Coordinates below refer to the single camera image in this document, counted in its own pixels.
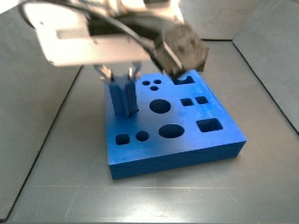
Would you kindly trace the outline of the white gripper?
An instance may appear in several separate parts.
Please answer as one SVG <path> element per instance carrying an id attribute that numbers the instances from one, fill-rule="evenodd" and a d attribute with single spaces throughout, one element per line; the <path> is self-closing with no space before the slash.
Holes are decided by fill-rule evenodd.
<path id="1" fill-rule="evenodd" d="M 179 0 L 23 0 L 45 59 L 56 67 L 147 60 L 161 31 L 183 22 Z M 112 70 L 93 66 L 104 82 Z M 128 79 L 140 77 L 133 61 Z"/>

